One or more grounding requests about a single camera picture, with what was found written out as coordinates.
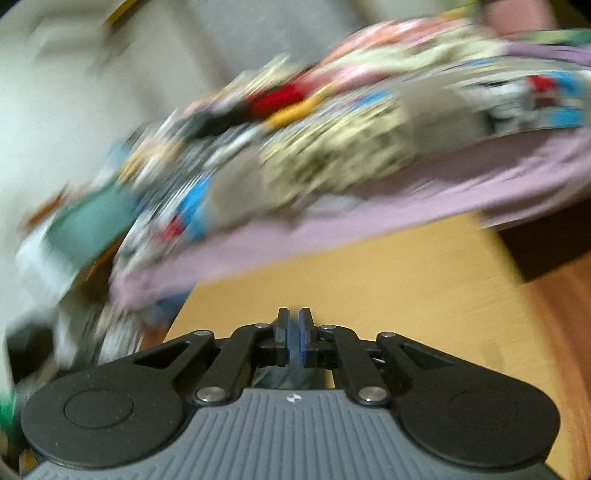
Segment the cartoon patchwork blanket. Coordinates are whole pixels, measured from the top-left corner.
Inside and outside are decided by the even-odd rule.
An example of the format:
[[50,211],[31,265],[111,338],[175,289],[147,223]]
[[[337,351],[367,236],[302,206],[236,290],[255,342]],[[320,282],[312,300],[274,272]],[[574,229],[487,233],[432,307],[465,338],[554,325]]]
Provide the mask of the cartoon patchwork blanket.
[[385,79],[334,94],[278,130],[231,97],[170,117],[119,179],[139,214],[118,260],[154,262],[214,232],[390,176],[416,161],[521,132],[590,122],[590,71],[497,58]]

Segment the folded purple green blanket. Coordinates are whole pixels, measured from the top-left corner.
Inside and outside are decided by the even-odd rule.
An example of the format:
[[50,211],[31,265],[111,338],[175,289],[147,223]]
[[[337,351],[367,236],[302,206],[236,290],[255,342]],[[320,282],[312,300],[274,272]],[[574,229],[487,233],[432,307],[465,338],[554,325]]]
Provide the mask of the folded purple green blanket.
[[590,66],[591,30],[589,28],[539,30],[513,37],[507,54]]

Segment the purple bed sheet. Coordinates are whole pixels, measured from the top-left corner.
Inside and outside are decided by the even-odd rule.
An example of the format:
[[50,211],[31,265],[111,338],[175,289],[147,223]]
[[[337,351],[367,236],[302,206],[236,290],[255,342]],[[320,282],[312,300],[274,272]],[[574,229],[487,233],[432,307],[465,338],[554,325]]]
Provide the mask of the purple bed sheet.
[[266,216],[115,273],[110,298],[141,310],[199,282],[470,212],[497,229],[535,220],[589,199],[590,130],[526,132],[420,160],[355,196],[339,213]]

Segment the yellow folded garment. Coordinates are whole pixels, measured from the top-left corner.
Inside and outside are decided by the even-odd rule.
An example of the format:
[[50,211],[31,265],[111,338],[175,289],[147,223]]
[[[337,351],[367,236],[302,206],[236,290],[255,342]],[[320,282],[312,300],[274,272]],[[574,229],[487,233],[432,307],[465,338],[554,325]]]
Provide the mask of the yellow folded garment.
[[315,109],[325,100],[335,94],[335,86],[332,84],[325,85],[318,89],[313,94],[294,103],[293,105],[280,109],[269,118],[263,121],[263,128],[266,130],[278,130],[294,122],[303,120],[305,117],[315,112]]

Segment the floral cream quilt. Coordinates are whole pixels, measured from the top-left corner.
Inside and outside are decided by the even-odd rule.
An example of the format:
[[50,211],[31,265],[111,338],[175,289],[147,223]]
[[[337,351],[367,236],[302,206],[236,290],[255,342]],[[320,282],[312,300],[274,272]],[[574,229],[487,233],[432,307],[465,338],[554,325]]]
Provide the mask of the floral cream quilt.
[[385,78],[504,55],[506,42],[470,20],[424,17],[381,22],[349,35],[318,64],[294,79],[305,93],[363,77]]

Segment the red folded garment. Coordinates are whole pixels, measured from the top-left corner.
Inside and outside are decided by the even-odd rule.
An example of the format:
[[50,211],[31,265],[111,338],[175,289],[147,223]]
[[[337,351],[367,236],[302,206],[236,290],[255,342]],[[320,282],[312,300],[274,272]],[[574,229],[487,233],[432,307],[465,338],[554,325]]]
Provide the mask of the red folded garment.
[[262,121],[276,112],[304,101],[307,97],[304,89],[294,83],[274,86],[246,99],[246,112],[252,121]]

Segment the pink pillow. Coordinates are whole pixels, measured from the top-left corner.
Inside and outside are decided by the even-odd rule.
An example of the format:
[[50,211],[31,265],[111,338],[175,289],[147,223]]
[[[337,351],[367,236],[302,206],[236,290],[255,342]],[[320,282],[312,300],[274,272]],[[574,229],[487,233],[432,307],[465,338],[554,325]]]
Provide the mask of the pink pillow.
[[553,30],[557,20],[544,0],[481,1],[484,23],[499,36]]

